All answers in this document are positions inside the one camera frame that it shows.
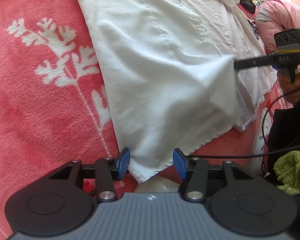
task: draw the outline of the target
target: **white cloth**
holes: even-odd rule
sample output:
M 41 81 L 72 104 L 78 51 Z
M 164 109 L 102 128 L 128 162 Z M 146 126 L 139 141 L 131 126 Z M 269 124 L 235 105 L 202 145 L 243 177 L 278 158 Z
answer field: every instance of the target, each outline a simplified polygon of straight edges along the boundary
M 262 114 L 260 117 L 260 122 L 259 122 L 259 127 L 258 127 L 258 133 L 254 139 L 254 143 L 253 143 L 253 147 L 252 147 L 252 153 L 254 155 L 259 155 L 259 154 L 263 154 L 264 152 L 264 148 L 265 148 L 265 141 L 263 140 L 263 136 L 262 136 L 262 120 L 263 117 L 265 116 L 267 111 L 267 108 L 264 108 L 262 110 Z M 267 114 L 266 118 L 265 118 L 265 123 L 263 125 L 264 128 L 264 133 L 265 136 L 267 136 L 270 132 L 272 123 L 271 123 L 271 119 L 270 119 L 270 115 L 269 113 Z M 262 175 L 263 172 L 266 170 L 263 166 L 264 157 L 258 157 L 258 158 L 252 158 L 248 164 L 248 170 L 250 172 L 252 172 L 254 175 L 259 176 Z
M 170 166 L 175 147 L 189 155 L 234 125 L 244 130 L 276 80 L 271 68 L 235 76 L 233 57 L 222 56 L 263 54 L 234 0 L 78 1 L 139 182 Z

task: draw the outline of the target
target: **person's hand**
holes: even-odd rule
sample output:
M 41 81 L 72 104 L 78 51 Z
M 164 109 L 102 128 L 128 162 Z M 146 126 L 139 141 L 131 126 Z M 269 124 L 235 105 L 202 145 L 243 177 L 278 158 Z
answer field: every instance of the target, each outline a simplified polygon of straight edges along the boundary
M 300 87 L 300 72 L 297 74 L 294 83 L 292 83 L 288 76 L 281 73 L 277 73 L 278 82 L 284 94 L 289 93 L 293 90 L 296 90 Z M 285 99 L 290 103 L 297 103 L 300 100 L 300 91 L 297 91 L 293 94 L 287 95 Z

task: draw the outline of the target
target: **green towel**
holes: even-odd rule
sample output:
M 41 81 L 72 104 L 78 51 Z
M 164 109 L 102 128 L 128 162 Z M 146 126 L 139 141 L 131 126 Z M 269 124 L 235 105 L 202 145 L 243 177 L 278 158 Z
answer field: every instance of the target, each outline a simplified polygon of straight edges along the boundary
M 292 151 L 280 157 L 274 164 L 274 171 L 283 183 L 278 186 L 287 194 L 293 196 L 300 193 L 300 152 Z

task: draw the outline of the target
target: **black cable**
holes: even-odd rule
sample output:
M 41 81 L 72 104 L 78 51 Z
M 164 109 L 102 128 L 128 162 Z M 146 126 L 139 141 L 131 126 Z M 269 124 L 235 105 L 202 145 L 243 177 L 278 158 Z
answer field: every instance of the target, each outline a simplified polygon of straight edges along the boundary
M 289 148 L 284 148 L 282 150 L 270 152 L 270 153 L 262 153 L 262 154 L 251 154 L 251 155 L 233 155 L 233 156 L 226 156 L 226 155 L 219 155 L 219 156 L 214 156 L 214 155 L 195 155 L 192 157 L 199 157 L 199 158 L 205 158 L 205 159 L 250 159 L 250 158 L 258 158 L 258 157 L 263 157 L 263 156 L 269 156 L 272 154 L 277 154 L 277 153 L 282 153 L 284 151 L 292 151 L 296 150 L 300 147 L 300 145 L 294 146 L 294 147 L 289 147 Z
M 96 189 L 92 190 L 88 195 L 90 197 L 93 197 L 96 194 Z
M 272 106 L 273 106 L 280 98 L 283 98 L 283 97 L 285 97 L 285 96 L 288 96 L 288 95 L 293 94 L 293 93 L 298 92 L 298 91 L 300 91 L 300 87 L 299 87 L 298 89 L 295 89 L 295 90 L 293 90 L 293 91 L 291 91 L 291 92 L 289 92 L 289 93 L 286 93 L 286 94 L 284 94 L 284 95 L 278 97 L 276 100 L 274 100 L 274 101 L 271 103 L 271 105 L 268 107 L 268 109 L 267 109 L 267 111 L 266 111 L 266 113 L 265 113 L 265 115 L 264 115 L 264 117 L 263 117 L 263 119 L 262 119 L 262 125 L 261 125 L 262 138 L 263 138 L 263 140 L 264 140 L 264 142 L 265 142 L 265 144 L 266 144 L 266 146 L 268 147 L 269 150 L 284 150 L 285 148 L 290 147 L 292 144 L 294 144 L 294 143 L 298 140 L 298 138 L 300 137 L 300 133 L 299 133 L 299 135 L 298 135 L 291 143 L 289 143 L 286 147 L 284 147 L 284 148 L 282 148 L 282 149 L 275 149 L 275 148 L 269 146 L 268 142 L 266 141 L 265 131 L 264 131 L 264 125 L 265 125 L 266 116 L 267 116 L 267 114 L 269 113 L 271 107 L 272 107 Z

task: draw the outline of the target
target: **yellow wire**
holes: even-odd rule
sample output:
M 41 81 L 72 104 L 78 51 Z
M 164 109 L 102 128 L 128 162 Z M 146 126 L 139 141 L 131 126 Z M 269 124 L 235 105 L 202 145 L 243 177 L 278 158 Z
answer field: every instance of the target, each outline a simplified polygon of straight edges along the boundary
M 287 49 L 287 50 L 278 50 L 280 53 L 300 53 L 300 49 Z

